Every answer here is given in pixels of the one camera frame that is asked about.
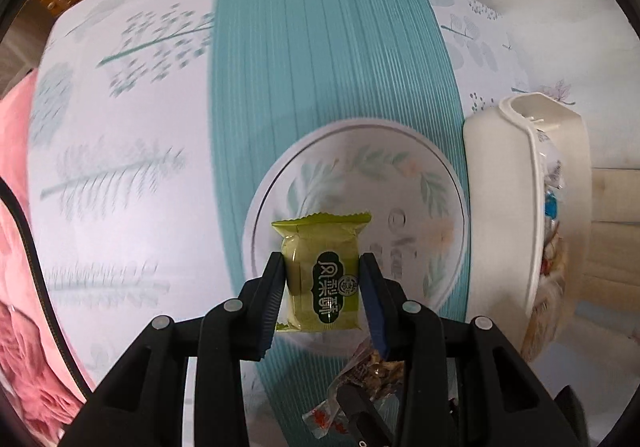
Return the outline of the clear nut cluster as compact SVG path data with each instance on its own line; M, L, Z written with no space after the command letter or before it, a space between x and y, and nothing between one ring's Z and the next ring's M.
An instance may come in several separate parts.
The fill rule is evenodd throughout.
M393 430L403 381L404 363L384 360L372 341L364 340L329 385L326 399L302 416L303 423L317 439L329 433L346 435L347 417L338 404L337 390L352 383L364 389L383 422Z

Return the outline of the green pineapple cake packet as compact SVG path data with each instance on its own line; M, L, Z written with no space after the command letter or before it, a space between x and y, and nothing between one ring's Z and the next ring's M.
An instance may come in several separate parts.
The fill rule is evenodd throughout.
M272 224L282 237L290 328L315 333L359 327L358 238L370 222L368 212L322 212Z

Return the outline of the blue candy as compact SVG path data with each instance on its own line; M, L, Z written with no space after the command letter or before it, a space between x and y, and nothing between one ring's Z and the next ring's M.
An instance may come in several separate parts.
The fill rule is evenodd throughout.
M554 193L546 193L544 197L544 217L549 220L555 220L558 217L558 199Z

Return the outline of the pink quilt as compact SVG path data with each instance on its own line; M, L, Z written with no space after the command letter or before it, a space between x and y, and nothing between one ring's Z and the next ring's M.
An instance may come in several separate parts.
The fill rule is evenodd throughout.
M37 72L1 98L1 178L29 212L27 144ZM82 397L53 340L18 228L1 208L1 389L36 442L58 445Z

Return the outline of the black right gripper with label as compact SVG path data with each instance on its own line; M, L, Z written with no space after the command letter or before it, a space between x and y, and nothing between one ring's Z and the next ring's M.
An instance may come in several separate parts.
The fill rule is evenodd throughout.
M345 383L336 392L336 399L346 415L349 434L358 446L384 447L394 443L390 429L370 401L366 391Z

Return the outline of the white plastic storage bin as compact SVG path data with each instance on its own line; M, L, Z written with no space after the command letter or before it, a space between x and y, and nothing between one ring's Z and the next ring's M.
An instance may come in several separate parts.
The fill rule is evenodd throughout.
M560 236L567 252L558 325L573 316L587 259L591 159L582 117L529 93L501 100L463 126L471 204L471 271L466 316L494 321L521 349L538 292L544 252L544 174L540 132L558 148L565 186Z

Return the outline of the patterned white teal tablecloth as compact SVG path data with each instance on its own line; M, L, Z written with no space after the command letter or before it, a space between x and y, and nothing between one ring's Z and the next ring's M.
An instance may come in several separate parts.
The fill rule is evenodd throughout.
M369 212L409 297L463 319L462 126L529 80L475 0L85 0L29 119L43 281L88 386L156 315L234 297L277 220Z

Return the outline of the white floral bedding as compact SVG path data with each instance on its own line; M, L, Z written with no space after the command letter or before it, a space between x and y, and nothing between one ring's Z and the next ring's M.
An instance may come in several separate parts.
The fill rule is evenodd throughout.
M639 384L639 39L615 0L479 0L511 30L532 89L582 116L593 212L572 320L535 361L570 385L601 439Z

